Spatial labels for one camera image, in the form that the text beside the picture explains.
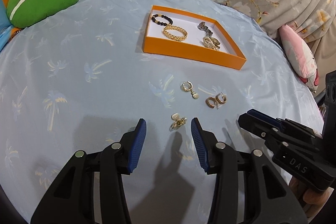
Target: floral pillow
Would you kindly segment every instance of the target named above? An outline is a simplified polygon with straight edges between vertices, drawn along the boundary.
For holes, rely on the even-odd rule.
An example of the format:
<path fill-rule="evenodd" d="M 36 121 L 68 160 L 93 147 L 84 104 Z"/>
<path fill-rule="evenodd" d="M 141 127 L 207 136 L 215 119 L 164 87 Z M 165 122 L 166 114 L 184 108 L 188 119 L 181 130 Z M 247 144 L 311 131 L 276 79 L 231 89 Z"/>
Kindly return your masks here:
<path fill-rule="evenodd" d="M 319 73 L 310 48 L 288 25 L 283 25 L 279 33 L 288 61 L 310 91 L 315 92 L 319 85 Z"/>

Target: metal screw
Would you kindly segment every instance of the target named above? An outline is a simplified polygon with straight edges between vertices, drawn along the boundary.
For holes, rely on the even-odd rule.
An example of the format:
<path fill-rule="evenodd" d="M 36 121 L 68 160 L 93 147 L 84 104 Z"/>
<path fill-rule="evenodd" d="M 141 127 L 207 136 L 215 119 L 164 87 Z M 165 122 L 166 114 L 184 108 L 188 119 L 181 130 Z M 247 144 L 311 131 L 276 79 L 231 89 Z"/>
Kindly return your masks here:
<path fill-rule="evenodd" d="M 121 143 L 113 143 L 112 145 L 111 145 L 111 147 L 112 147 L 112 149 L 120 149 L 121 148 Z"/>
<path fill-rule="evenodd" d="M 77 152 L 75 153 L 75 156 L 76 156 L 77 158 L 81 158 L 82 156 L 84 156 L 84 151 L 82 151 L 82 150 L 77 151 Z"/>
<path fill-rule="evenodd" d="M 253 151 L 253 154 L 257 157 L 261 157 L 263 155 L 263 152 L 259 149 L 256 149 Z"/>
<path fill-rule="evenodd" d="M 216 147 L 217 147 L 218 149 L 224 149 L 224 148 L 225 148 L 225 143 L 218 142 L 218 143 L 216 143 Z"/>

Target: bed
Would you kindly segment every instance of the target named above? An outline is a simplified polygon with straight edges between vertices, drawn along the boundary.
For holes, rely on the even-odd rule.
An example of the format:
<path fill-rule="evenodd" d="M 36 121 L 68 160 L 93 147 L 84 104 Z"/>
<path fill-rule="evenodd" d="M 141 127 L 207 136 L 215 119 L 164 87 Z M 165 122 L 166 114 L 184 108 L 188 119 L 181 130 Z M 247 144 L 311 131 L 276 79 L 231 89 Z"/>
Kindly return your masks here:
<path fill-rule="evenodd" d="M 238 71 L 143 53 L 152 5 L 218 20 L 247 62 Z M 28 223 L 74 152 L 102 150 L 139 118 L 147 121 L 147 137 L 124 187 L 132 221 L 147 224 L 207 220 L 215 178 L 199 165 L 193 117 L 236 150 L 268 155 L 261 140 L 237 126 L 240 114 L 255 108 L 323 127 L 311 92 L 280 46 L 254 20 L 210 0 L 79 0 L 21 31 L 1 51 L 0 68 L 0 182 Z M 180 90 L 184 81 L 194 84 L 198 100 Z M 210 109 L 204 100 L 220 92 L 227 103 Z M 170 131 L 176 112 L 188 122 Z M 290 175 L 279 171 L 288 182 Z"/>

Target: gold bracelet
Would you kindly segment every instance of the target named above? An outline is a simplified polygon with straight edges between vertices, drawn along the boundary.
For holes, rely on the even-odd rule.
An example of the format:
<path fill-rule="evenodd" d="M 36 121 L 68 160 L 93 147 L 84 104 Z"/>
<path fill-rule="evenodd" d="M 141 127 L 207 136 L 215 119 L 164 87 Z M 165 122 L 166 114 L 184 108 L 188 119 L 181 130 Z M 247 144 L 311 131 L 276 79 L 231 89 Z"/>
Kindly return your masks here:
<path fill-rule="evenodd" d="M 182 36 L 182 37 L 178 37 L 178 36 L 176 36 L 176 35 L 173 35 L 173 34 L 167 32 L 167 30 L 175 30 L 175 31 L 178 31 L 178 32 L 182 33 L 183 36 Z M 164 34 L 166 37 L 168 37 L 169 39 L 171 39 L 171 40 L 175 40 L 175 41 L 179 41 L 179 42 L 181 42 L 181 41 L 183 41 L 183 40 L 186 40 L 187 35 L 188 35 L 188 33 L 187 33 L 186 30 L 182 29 L 181 27 L 177 27 L 177 26 L 173 26 L 173 25 L 167 25 L 166 27 L 164 27 L 164 29 L 163 29 L 163 34 Z"/>

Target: pearl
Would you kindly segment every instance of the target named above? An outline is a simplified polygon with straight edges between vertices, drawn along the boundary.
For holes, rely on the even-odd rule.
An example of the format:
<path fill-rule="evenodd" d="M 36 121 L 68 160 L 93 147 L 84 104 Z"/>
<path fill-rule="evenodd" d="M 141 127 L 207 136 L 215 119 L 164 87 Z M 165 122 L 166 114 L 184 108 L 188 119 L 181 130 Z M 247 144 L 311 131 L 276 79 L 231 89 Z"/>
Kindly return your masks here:
<path fill-rule="evenodd" d="M 171 116 L 171 118 L 174 120 L 174 121 L 177 121 L 179 118 L 180 118 L 180 114 L 178 113 L 175 113 Z"/>

